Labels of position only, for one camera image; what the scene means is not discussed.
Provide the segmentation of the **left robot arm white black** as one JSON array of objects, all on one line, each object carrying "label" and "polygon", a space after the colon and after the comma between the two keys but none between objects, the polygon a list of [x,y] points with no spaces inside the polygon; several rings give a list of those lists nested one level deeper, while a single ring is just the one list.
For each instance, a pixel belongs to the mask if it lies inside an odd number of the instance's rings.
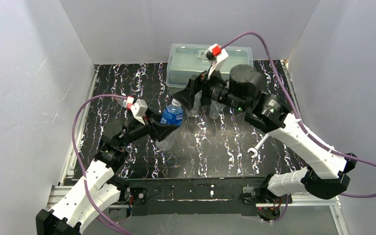
[{"label": "left robot arm white black", "polygon": [[148,109],[142,118],[145,124],[131,119],[124,125],[111,119],[103,126],[98,152],[85,175],[49,210],[36,215],[39,235],[80,235],[100,215],[99,211],[124,198],[130,186],[116,175],[129,153],[125,148],[147,135],[162,141],[178,129],[177,125],[161,124],[161,113]]}]

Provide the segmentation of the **silver open-end wrench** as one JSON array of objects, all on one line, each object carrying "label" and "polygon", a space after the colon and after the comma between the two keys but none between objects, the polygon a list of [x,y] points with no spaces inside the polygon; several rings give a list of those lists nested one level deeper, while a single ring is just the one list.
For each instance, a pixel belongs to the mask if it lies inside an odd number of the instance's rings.
[{"label": "silver open-end wrench", "polygon": [[264,143],[267,141],[269,137],[270,135],[266,133],[254,147],[250,147],[247,150],[247,153],[252,153],[252,155],[250,156],[251,159],[255,158],[258,155],[260,148],[264,145]]}]

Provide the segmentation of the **translucent plastic storage box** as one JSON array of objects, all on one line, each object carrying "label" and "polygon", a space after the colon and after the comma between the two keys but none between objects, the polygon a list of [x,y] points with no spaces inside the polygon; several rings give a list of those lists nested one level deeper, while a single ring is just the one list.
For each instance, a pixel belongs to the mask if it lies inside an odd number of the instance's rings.
[{"label": "translucent plastic storage box", "polygon": [[[173,44],[166,72],[166,85],[169,88],[184,88],[192,75],[199,75],[211,66],[206,58],[208,45]],[[252,66],[253,54],[250,47],[225,48],[228,59],[220,69],[224,80],[229,79],[230,69],[235,65],[248,64]]]}]

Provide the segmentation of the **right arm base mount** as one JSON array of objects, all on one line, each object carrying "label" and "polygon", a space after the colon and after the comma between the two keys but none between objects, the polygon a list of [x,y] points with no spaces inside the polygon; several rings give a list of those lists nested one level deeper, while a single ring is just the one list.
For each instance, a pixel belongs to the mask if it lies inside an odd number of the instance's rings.
[{"label": "right arm base mount", "polygon": [[239,198],[244,204],[255,205],[259,218],[269,223],[280,220],[287,206],[293,202],[290,194],[275,196],[257,187],[243,187]]}]

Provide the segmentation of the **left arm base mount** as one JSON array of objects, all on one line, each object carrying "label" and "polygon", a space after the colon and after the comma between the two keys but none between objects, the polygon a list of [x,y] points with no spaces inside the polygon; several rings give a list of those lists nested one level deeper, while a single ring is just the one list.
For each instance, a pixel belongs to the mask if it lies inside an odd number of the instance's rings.
[{"label": "left arm base mount", "polygon": [[145,205],[147,202],[147,188],[128,188],[120,193],[119,200],[114,205]]}]

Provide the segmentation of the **aluminium frame rail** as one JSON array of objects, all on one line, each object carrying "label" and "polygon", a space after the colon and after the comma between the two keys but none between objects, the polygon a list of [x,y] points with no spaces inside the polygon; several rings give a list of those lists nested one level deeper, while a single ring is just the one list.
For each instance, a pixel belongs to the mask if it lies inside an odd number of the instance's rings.
[{"label": "aluminium frame rail", "polygon": [[[255,205],[244,204],[240,200],[244,184],[234,183],[196,183],[194,181],[152,181],[132,182],[128,188],[147,188],[145,205],[132,205],[136,216],[155,214],[241,214],[243,216],[258,216]],[[337,197],[324,200],[307,192],[291,194],[293,202],[287,206],[329,207],[333,220],[340,235],[347,235],[348,228],[341,212],[341,204]],[[112,195],[106,190],[92,196],[101,209],[123,209],[125,205],[114,205]]]}]

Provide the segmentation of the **clear unlabelled plastic bottle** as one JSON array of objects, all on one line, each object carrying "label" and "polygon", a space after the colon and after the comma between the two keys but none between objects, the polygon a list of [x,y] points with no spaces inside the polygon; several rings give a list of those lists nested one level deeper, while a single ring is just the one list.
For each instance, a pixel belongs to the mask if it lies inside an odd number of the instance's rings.
[{"label": "clear unlabelled plastic bottle", "polygon": [[218,119],[220,114],[223,113],[224,107],[224,104],[212,100],[209,109],[209,117],[213,120]]}]

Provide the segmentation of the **blue label plastic bottle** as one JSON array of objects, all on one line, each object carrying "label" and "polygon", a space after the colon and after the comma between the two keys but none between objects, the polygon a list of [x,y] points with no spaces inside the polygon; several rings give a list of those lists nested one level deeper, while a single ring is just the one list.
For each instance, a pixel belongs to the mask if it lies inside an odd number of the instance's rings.
[{"label": "blue label plastic bottle", "polygon": [[[177,125],[178,127],[181,126],[182,120],[184,117],[184,110],[182,105],[176,99],[172,100],[172,103],[168,105],[162,115],[160,123],[162,124],[173,124]],[[173,131],[168,137],[166,137],[163,141],[156,141],[157,147],[161,150],[170,150],[176,140],[176,136],[178,133],[178,129]]]}]

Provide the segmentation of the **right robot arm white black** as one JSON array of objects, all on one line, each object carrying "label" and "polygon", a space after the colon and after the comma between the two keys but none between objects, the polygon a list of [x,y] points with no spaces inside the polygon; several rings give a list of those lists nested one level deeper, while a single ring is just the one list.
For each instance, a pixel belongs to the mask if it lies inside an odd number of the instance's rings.
[{"label": "right robot arm white black", "polygon": [[216,101],[243,112],[247,123],[278,139],[306,162],[307,166],[301,170],[267,175],[262,185],[249,194],[254,201],[272,201],[297,192],[331,199],[345,192],[350,183],[348,172],[354,169],[355,162],[313,142],[309,132],[299,126],[290,107],[276,95],[264,92],[263,84],[262,73],[241,64],[231,68],[228,80],[222,79],[218,71],[193,75],[173,98],[190,110],[196,94],[200,93],[200,105]]}]

